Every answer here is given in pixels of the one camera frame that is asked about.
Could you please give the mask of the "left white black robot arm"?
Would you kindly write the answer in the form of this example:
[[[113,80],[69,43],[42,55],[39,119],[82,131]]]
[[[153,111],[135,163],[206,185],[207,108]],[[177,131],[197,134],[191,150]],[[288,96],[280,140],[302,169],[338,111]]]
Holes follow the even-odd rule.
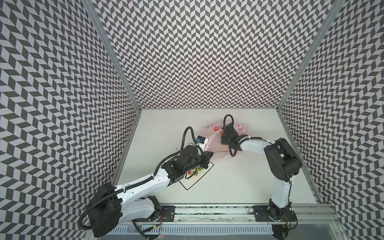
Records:
[[[85,210],[90,225],[79,220],[79,228],[92,230],[94,237],[99,238],[120,222],[156,221],[161,217],[163,207],[151,193],[179,182],[192,170],[207,169],[213,155],[213,152],[188,145],[163,159],[148,176],[117,186],[112,183],[100,186]]]

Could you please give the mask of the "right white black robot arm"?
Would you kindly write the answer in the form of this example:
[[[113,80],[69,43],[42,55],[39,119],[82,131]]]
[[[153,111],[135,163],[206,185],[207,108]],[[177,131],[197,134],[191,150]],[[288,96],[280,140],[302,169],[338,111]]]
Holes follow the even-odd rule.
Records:
[[[235,157],[239,151],[248,151],[265,154],[270,170],[275,177],[273,195],[269,205],[259,212],[267,214],[271,221],[291,219],[292,202],[290,201],[292,184],[303,166],[302,161],[295,153],[291,145],[284,138],[274,142],[268,142],[261,137],[239,135],[233,124],[222,127],[223,145],[229,147],[231,157]]]

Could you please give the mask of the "red fake strawberry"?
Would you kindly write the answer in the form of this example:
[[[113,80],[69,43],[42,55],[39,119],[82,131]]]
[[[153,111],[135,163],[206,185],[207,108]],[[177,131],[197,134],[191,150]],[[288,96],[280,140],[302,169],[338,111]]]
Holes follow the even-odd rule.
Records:
[[[195,168],[189,172],[186,173],[186,179],[190,179],[194,176],[198,176],[199,174],[203,173],[206,169],[202,167]]]

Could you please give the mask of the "pink plastic bag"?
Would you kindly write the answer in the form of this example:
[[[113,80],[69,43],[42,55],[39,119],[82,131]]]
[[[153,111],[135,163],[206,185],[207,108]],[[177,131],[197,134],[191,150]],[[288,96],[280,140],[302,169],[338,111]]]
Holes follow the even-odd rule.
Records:
[[[216,160],[222,160],[231,158],[228,145],[223,145],[222,140],[222,130],[223,121],[211,123],[202,128],[200,136],[208,139],[208,143],[205,147],[205,151],[213,152],[214,155],[211,158],[211,162]],[[241,123],[235,121],[234,129],[237,131],[238,135],[249,135],[250,128],[249,126],[242,125]]]

